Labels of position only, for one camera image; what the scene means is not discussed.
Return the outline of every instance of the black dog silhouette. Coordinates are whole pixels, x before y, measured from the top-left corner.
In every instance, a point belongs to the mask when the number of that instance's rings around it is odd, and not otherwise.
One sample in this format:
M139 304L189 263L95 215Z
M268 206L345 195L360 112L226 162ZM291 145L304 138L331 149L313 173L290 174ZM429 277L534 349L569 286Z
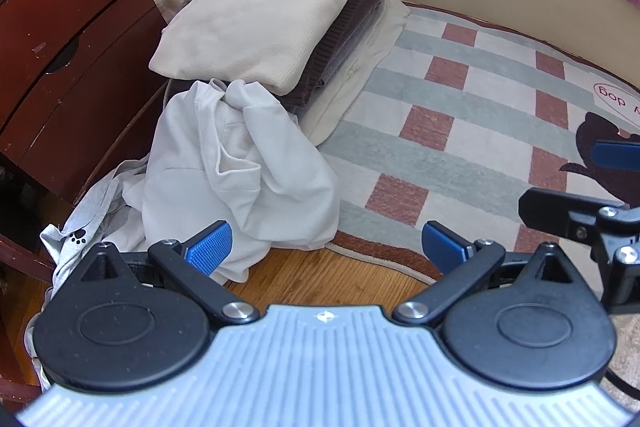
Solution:
M584 122L580 124L575 133L575 145L585 166L577 163L566 163L560 170L591 178L598 182L609 194L634 208L635 206L640 206L640 174L638 172L598 167L591 159L591 148L593 148L597 140L640 142L638 134L623 138L618 134L619 131L617 126L606 118L588 112Z

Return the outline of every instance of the checkered rug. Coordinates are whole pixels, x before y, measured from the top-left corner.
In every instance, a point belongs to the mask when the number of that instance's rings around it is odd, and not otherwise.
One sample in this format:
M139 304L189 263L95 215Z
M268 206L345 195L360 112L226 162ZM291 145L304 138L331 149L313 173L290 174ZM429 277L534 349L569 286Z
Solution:
M427 283L439 277L420 246L429 219L469 240L532 251L551 237L518 217L529 187L625 200L620 171L603 180L578 149L611 129L640 140L638 105L633 88L544 44L413 8L319 147L340 181L331 248ZM597 287L586 247L559 243Z

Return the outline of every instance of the black round disc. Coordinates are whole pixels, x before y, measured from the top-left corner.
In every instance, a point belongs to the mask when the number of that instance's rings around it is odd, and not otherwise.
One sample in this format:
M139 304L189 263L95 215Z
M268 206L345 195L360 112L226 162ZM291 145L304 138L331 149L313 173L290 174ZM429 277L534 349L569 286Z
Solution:
M548 391L599 378L615 330L593 295L563 286L516 284L470 296L446 315L444 341L463 365L508 387Z
M34 346L49 376L67 387L125 392L153 385L191 365L209 343L202 309L164 289L138 286L118 301L73 305L57 298L38 319Z

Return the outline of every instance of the black cable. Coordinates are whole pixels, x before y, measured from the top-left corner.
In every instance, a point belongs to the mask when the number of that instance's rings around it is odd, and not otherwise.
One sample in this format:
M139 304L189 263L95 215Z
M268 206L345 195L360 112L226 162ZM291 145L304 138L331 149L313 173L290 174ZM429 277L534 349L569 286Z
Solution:
M622 380L618 375L616 375L611 369L607 369L607 372L604 375L604 378L609 380L615 387L617 387L624 394L629 395L631 398L640 400L640 389L637 387L633 387L630 383Z

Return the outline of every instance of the pink square on rug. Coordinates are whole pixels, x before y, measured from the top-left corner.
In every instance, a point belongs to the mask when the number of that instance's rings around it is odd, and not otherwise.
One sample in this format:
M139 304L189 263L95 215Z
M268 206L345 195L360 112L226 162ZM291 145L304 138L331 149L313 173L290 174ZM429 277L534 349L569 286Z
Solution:
M544 241L553 241L554 243L557 243L558 238L555 235L528 229L524 225L521 225L518 230L518 238L516 239L516 246L513 251L533 253L536 251L538 245Z
M566 102L540 90L536 90L536 116L563 129L569 129Z
M425 79L444 86L463 89L469 66L446 58L433 57Z
M429 191L426 188L380 174L365 208L414 227L427 194Z
M566 172L560 171L565 163L565 158L533 147L529 183L539 188L566 192Z
M467 46L473 46L476 44L476 35L478 32L464 26L458 26L457 24L450 24L444 28L442 38L447 41L459 42L460 44L466 44Z
M564 62L541 52L536 52L536 67L540 71L552 74L564 80Z
M444 151L452 125L452 116L414 105L399 136L425 147Z

